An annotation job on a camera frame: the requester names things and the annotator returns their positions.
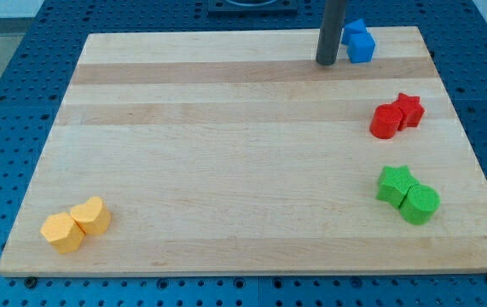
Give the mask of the grey cylindrical robot arm rod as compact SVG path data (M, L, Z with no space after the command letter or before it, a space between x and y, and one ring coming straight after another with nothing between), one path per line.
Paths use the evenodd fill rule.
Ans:
M336 60L345 20L347 0L326 0L316 48L316 62L324 67Z

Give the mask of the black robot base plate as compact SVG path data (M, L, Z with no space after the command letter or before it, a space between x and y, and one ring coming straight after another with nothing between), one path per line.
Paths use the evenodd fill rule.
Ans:
M297 13L299 0L206 0L209 15Z

